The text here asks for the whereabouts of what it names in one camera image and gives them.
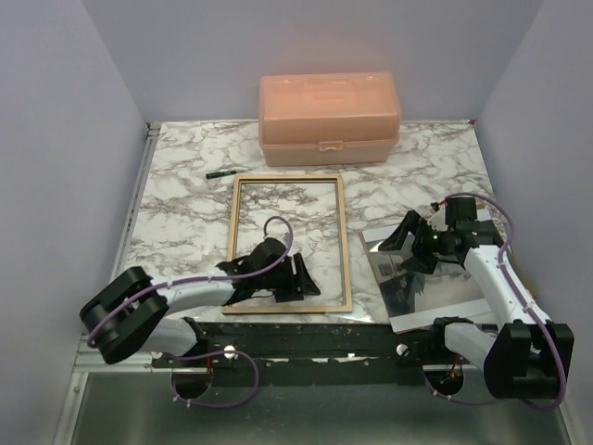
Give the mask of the rectangular picture frame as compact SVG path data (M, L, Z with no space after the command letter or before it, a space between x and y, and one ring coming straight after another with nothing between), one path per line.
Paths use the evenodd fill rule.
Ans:
M229 260L251 253L263 241L263 225L281 216L293 228L293 255L303 257L319 296L277 302L260 291L226 307L226 315L351 312L344 186L339 174L240 174L234 178Z

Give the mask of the glossy photo print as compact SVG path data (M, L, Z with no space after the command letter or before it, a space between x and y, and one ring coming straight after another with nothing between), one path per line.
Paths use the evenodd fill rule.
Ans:
M412 234L402 250L378 250L397 227L369 229L360 235L394 332L423 328L440 317L497 326L532 321L526 309L534 299L512 269L508 254L499 253L497 246L471 248L464 260L436 255L433 274L411 273L400 265L412 254Z

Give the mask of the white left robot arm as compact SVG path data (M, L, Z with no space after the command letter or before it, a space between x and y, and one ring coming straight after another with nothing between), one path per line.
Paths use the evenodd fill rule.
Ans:
M303 256L288 254L284 242L268 237L248 254L218 263L209 273L185 275L154 284L140 266L126 269L80 310L89 346L107 364L122 362L153 338L156 350L173 354L186 366L199 364L204 341L189 322L167 326L169 314L202 306L223 307L269 291L278 302L319 296Z

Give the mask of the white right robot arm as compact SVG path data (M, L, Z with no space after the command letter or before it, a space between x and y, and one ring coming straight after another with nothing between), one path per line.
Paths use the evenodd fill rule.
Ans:
M401 264L408 272L431 274L448 260L477 283L498 328L492 334L462 317L438 317L417 348L400 346L404 365L445 363L457 356L483 373L497 400L520 400L549 411L561 405L574 347L567 324L557 324L541 310L511 265L511 235L500 235L492 221L477 216L477 200L497 206L489 197L470 192L451 194L432 205L425 219L410 210L383 242L381 253L409 252Z

